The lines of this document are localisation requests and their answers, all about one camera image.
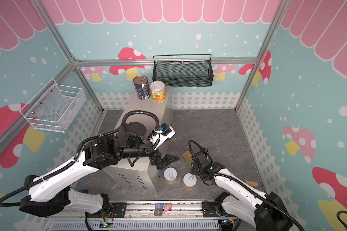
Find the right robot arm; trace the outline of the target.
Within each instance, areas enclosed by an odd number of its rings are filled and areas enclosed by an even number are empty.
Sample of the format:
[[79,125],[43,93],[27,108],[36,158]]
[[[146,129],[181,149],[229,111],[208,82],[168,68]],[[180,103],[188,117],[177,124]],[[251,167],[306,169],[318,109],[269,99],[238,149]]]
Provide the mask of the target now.
[[303,226],[287,211],[278,195],[261,192],[234,176],[222,164],[213,161],[206,148],[196,141],[188,142],[193,160],[190,172],[208,186],[225,189],[217,199],[219,216],[234,215],[258,231],[288,231]]

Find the dark blue tall can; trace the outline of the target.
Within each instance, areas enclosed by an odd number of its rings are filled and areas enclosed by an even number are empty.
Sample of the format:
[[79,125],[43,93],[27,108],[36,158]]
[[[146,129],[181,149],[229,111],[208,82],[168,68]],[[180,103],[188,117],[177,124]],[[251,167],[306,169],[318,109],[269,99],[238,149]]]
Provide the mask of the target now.
[[148,78],[146,76],[137,76],[133,79],[134,87],[140,100],[146,100],[150,98],[150,88],[148,84]]

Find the yellow can white lid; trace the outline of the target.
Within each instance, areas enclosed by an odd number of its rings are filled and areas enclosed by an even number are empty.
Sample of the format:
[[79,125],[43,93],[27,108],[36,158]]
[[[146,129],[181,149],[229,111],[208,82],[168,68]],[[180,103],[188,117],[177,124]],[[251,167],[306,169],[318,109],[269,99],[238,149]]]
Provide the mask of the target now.
[[154,102],[161,103],[165,101],[165,84],[162,81],[154,81],[150,85],[151,96]]

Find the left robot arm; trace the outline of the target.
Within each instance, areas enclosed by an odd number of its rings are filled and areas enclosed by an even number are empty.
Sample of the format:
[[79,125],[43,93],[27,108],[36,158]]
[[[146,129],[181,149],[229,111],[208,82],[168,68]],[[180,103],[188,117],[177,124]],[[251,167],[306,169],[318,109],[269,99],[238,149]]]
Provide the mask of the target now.
[[123,159],[133,167],[138,159],[147,157],[152,166],[162,170],[179,159],[173,155],[162,157],[159,151],[159,146],[174,135],[173,127],[161,124],[155,114],[130,111],[116,129],[84,139],[70,160],[42,176],[27,176],[23,187],[0,198],[0,207],[19,207],[38,217],[66,210],[106,216],[112,212],[107,194],[81,193],[70,186]]

